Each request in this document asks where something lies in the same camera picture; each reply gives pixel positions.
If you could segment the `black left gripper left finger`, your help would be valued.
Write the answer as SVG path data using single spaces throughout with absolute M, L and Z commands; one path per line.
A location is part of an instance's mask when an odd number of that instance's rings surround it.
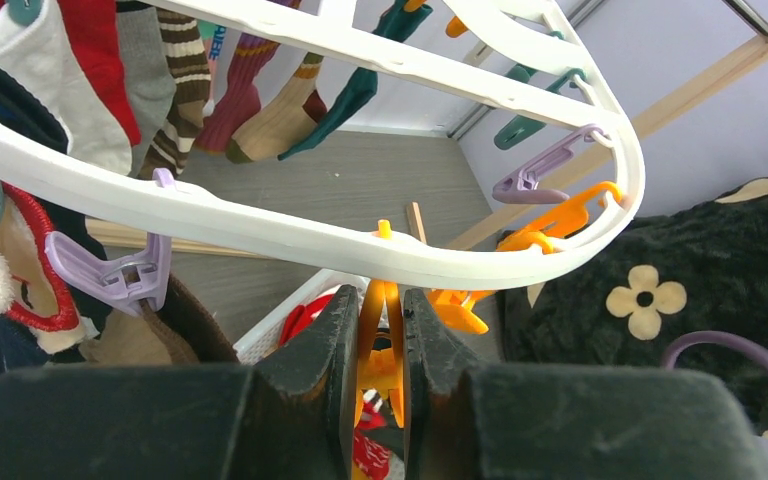
M 346 479 L 357 290 L 253 366 L 0 378 L 0 479 Z

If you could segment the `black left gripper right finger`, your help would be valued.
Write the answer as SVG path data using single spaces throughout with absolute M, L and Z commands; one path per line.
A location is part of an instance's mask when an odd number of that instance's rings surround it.
M 485 362 L 403 297 L 410 479 L 755 479 L 741 406 L 713 376 Z

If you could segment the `red snowflake sock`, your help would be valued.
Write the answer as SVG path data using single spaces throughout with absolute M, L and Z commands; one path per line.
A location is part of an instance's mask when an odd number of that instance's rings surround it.
M 284 320 L 276 345 L 283 346 L 302 330 L 307 328 L 324 310 L 339 289 L 338 286 L 325 290 L 307 303 L 295 306 Z M 352 475 L 353 479 L 387 479 L 394 472 L 391 450 L 370 439 L 365 432 L 385 426 L 380 412 L 384 400 L 375 389 L 363 392 L 361 417 L 353 435 Z

